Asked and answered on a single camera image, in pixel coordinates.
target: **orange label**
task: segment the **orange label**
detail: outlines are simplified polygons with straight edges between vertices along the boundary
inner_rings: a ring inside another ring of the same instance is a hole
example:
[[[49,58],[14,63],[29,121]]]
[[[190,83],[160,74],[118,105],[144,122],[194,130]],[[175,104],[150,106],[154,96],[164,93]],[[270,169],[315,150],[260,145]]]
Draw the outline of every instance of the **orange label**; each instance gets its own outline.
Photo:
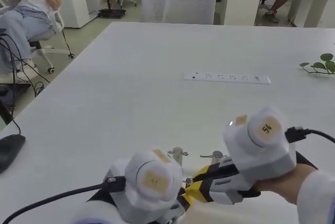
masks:
[[[274,117],[265,118],[263,124],[258,127],[257,134],[264,140],[269,141],[271,138],[282,130],[282,125]]]
[[[247,123],[247,119],[248,116],[247,115],[243,115],[243,116],[239,116],[235,119],[235,126],[242,126],[245,125]]]
[[[166,156],[161,150],[159,149],[155,149],[155,150],[152,150],[154,154],[156,154],[160,159],[161,161],[163,161],[164,163],[170,163],[171,160],[168,156]]]
[[[162,177],[153,171],[147,171],[142,181],[142,185],[157,193],[164,194],[168,189],[169,182],[170,180],[168,178]]]

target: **floor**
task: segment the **floor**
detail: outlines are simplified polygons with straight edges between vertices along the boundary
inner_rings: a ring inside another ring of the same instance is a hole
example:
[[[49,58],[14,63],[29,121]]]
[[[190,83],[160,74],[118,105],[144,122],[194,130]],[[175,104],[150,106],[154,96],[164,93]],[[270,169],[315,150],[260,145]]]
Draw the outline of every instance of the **floor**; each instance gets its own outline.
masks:
[[[216,7],[216,15],[214,24],[220,24],[219,19],[219,10],[221,3],[217,3]],[[270,22],[264,21],[262,16],[265,14],[266,10],[259,10],[257,15],[255,25],[257,26],[290,26],[287,21],[287,13],[289,9],[290,3],[287,3],[286,6],[283,6],[280,10],[278,10],[277,17],[281,19],[278,24],[272,24]],[[125,4],[124,8],[127,10],[126,15],[117,21],[140,21],[140,11],[141,11],[141,1],[138,0],[138,6],[134,7],[133,4]],[[68,41],[68,44],[71,48],[71,51],[78,56],[85,48],[88,46],[110,23],[113,22],[113,19],[100,19],[96,18],[82,29],[65,29],[65,36]],[[54,48],[58,49],[66,49],[66,44],[64,43],[63,35],[58,34],[51,38],[49,41],[43,42],[43,45],[50,45]],[[40,74],[43,75],[50,82],[57,77],[59,73],[61,73],[67,65],[69,65],[72,60],[67,55],[50,55],[50,59],[54,64],[55,72],[53,74],[49,74],[47,72],[48,66],[45,61],[40,57],[36,56],[33,61],[38,66],[40,70]],[[34,83],[38,81],[43,81],[41,77],[37,77],[33,80]],[[32,88],[28,90],[18,101],[15,107],[15,115],[18,115],[32,100],[34,99],[34,91]]]

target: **chair armrest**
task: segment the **chair armrest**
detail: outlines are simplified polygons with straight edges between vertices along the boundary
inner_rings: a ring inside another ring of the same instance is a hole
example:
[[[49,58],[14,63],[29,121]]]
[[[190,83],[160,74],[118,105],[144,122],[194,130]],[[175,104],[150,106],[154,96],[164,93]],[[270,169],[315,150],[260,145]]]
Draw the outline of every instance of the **chair armrest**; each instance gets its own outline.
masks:
[[[64,21],[62,17],[59,14],[58,10],[51,11],[49,13],[49,17],[51,20],[51,27],[54,30],[55,33],[59,33],[64,29]]]

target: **computer mouse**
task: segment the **computer mouse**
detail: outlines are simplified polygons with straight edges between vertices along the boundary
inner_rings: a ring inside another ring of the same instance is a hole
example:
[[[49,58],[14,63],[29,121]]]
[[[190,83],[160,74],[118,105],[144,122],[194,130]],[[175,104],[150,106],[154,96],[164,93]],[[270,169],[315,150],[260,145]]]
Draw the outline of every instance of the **computer mouse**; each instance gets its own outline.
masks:
[[[25,142],[26,137],[20,134],[9,135],[0,139],[0,173],[9,168]]]

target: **green plant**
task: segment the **green plant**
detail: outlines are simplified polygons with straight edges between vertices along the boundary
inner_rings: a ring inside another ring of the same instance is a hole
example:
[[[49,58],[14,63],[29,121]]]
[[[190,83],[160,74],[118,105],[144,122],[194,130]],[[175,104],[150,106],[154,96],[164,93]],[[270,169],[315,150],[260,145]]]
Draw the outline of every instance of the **green plant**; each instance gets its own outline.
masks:
[[[324,62],[316,62],[309,67],[313,68],[314,71],[309,71],[305,67],[308,66],[310,63],[301,63],[299,66],[302,67],[308,73],[318,73],[318,74],[328,74],[328,75],[335,75],[335,63],[332,61],[333,54],[325,53],[320,56],[320,59]]]

